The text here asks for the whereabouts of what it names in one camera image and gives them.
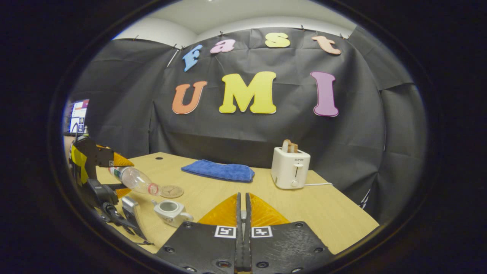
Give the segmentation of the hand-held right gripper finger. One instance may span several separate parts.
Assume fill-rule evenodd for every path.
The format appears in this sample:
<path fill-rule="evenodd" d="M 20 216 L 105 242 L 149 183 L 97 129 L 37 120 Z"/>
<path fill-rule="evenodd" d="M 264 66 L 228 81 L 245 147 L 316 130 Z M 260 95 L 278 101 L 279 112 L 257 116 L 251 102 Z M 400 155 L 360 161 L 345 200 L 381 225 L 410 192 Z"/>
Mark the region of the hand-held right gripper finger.
<path fill-rule="evenodd" d="M 209 214 L 212 224 L 183 222 L 156 256 L 184 273 L 236 273 L 242 244 L 241 194 L 230 196 Z"/>
<path fill-rule="evenodd" d="M 253 274 L 303 274 L 334 255 L 304 221 L 290 222 L 256 195 L 245 195 L 245 267 Z"/>

